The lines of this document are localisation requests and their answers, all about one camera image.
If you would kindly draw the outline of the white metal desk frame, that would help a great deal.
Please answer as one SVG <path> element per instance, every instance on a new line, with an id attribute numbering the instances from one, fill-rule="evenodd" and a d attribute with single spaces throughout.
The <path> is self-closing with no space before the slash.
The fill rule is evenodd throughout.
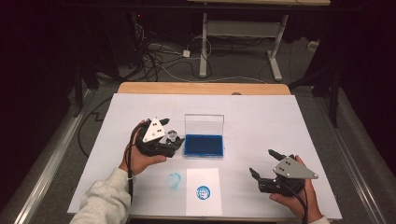
<path id="1" fill-rule="evenodd" d="M 275 40 L 272 50 L 268 50 L 266 55 L 272 69 L 275 81 L 282 81 L 283 77 L 276 61 L 276 55 L 286 29 L 289 16 L 283 15 L 278 22 L 259 21 L 219 21 L 209 20 L 207 14 L 203 15 L 202 21 L 202 46 L 200 55 L 199 77 L 207 77 L 207 49 L 210 48 L 207 37 L 211 36 L 237 36 L 237 37 L 270 37 Z"/>

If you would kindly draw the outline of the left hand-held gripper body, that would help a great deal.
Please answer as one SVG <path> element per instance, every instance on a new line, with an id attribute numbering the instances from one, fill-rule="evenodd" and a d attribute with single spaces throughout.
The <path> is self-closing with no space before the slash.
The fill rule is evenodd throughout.
<path id="1" fill-rule="evenodd" d="M 172 158 L 176 152 L 168 150 L 168 145 L 161 140 L 165 136 L 164 125 L 157 118 L 147 119 L 139 124 L 140 131 L 135 138 L 135 145 L 141 154 L 153 157 L 163 155 Z"/>

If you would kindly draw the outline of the black metal stand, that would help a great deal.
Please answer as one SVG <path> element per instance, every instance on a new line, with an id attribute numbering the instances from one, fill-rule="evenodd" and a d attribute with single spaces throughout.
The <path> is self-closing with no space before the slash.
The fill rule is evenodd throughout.
<path id="1" fill-rule="evenodd" d="M 79 64 L 75 67 L 75 100 L 76 100 L 76 109 L 74 113 L 74 117 L 76 118 L 83 107 L 83 96 L 82 96 L 82 81 L 80 76 L 80 66 Z"/>
<path id="2" fill-rule="evenodd" d="M 314 97 L 327 97 L 329 99 L 329 119 L 334 128 L 338 127 L 337 107 L 340 85 L 339 71 L 332 67 L 325 67 L 311 75 L 306 75 L 288 85 L 290 90 L 299 86 L 311 86 Z"/>

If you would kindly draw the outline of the blue ink pad box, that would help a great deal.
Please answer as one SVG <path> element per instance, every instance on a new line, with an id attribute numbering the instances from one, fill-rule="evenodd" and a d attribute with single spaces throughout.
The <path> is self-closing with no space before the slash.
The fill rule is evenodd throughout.
<path id="1" fill-rule="evenodd" d="M 185 157 L 222 158 L 223 115 L 186 114 L 185 115 Z"/>

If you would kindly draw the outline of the white paper sheet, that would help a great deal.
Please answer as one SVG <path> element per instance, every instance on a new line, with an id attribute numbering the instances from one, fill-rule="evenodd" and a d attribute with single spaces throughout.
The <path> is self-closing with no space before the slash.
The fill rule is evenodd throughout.
<path id="1" fill-rule="evenodd" d="M 219 169 L 188 169 L 186 184 L 186 215 L 221 217 Z"/>

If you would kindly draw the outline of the metal floor rail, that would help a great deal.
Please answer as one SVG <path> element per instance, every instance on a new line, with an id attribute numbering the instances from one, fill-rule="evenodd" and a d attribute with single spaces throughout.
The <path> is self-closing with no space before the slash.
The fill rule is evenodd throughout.
<path id="1" fill-rule="evenodd" d="M 59 140 L 54 142 L 53 152 L 39 178 L 35 182 L 35 186 L 15 219 L 14 224 L 30 224 L 36 210 L 50 188 L 50 184 L 56 175 L 64 154 L 95 94 L 96 91 L 86 90 L 82 98 L 82 108 L 76 115 L 65 120 L 65 125 L 60 132 Z"/>
<path id="2" fill-rule="evenodd" d="M 339 151 L 341 160 L 346 167 L 346 172 L 351 179 L 351 183 L 354 185 L 355 191 L 359 195 L 360 201 L 364 206 L 364 209 L 368 214 L 371 223 L 387 224 L 387 221 L 385 220 L 382 212 L 380 211 L 380 208 L 378 207 L 374 194 L 372 193 L 370 187 L 368 186 L 367 182 L 364 180 L 361 172 L 359 171 L 357 163 L 350 154 L 350 150 L 347 147 L 344 138 L 339 132 L 339 129 L 333 125 L 332 121 L 328 117 L 328 110 L 325 103 L 319 98 L 316 99 L 316 103 L 327 124 L 330 126 L 332 135 L 334 136 L 337 143 L 337 150 Z"/>

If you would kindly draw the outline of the light desk top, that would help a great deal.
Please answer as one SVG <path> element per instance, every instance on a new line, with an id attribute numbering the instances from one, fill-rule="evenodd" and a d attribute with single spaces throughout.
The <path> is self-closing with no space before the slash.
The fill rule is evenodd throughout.
<path id="1" fill-rule="evenodd" d="M 329 6 L 331 0 L 187 0 L 199 3 L 227 3 L 227 4 L 254 4 L 273 6 L 309 6 L 322 7 Z"/>

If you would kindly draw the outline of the person's left hand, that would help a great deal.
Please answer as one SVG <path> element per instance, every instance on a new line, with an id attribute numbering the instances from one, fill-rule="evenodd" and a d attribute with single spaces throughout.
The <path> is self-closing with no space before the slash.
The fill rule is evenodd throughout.
<path id="1" fill-rule="evenodd" d="M 139 131 L 140 126 L 137 125 L 131 133 L 130 140 L 124 150 L 119 166 L 119 168 L 125 172 L 131 170 L 132 175 L 139 175 L 150 165 L 165 162 L 167 160 L 167 158 L 163 155 L 149 157 L 140 153 L 134 144 L 135 136 Z"/>

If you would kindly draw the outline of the person's right hand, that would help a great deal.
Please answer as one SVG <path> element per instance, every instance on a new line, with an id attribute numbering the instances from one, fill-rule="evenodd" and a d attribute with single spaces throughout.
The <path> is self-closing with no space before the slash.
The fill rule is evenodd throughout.
<path id="1" fill-rule="evenodd" d="M 304 189 L 300 191 L 298 195 L 305 202 L 307 212 L 304 211 L 302 204 L 296 197 L 284 197 L 281 194 L 272 193 L 269 199 L 288 207 L 298 219 L 306 220 L 307 224 L 309 224 L 310 222 L 320 219 L 323 215 L 319 210 L 318 198 L 312 181 L 306 179 L 304 184 Z"/>

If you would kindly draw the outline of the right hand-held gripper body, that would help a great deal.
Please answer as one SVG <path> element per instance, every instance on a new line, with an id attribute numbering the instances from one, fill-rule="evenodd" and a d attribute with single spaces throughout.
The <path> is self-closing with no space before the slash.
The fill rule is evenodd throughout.
<path id="1" fill-rule="evenodd" d="M 304 188 L 306 179 L 318 179 L 316 173 L 297 162 L 293 155 L 279 161 L 273 172 L 276 174 L 274 179 L 262 178 L 258 181 L 260 192 L 292 197 Z"/>

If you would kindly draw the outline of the large white table cover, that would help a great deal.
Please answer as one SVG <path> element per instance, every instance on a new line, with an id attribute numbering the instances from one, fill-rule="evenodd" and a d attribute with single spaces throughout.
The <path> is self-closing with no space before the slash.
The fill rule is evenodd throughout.
<path id="1" fill-rule="evenodd" d="M 188 169 L 219 169 L 222 216 L 247 220 L 290 220 L 292 213 L 258 189 L 249 168 L 273 177 L 277 161 L 268 153 L 299 155 L 318 175 L 313 184 L 322 213 L 341 218 L 328 178 L 294 96 L 126 94 L 113 96 L 102 128 L 68 211 L 75 214 L 85 191 L 119 165 L 131 131 L 143 119 L 170 119 L 167 129 L 185 132 L 186 114 L 223 115 L 224 156 L 186 158 L 181 150 L 167 162 L 150 166 L 134 183 L 134 217 L 186 215 Z"/>

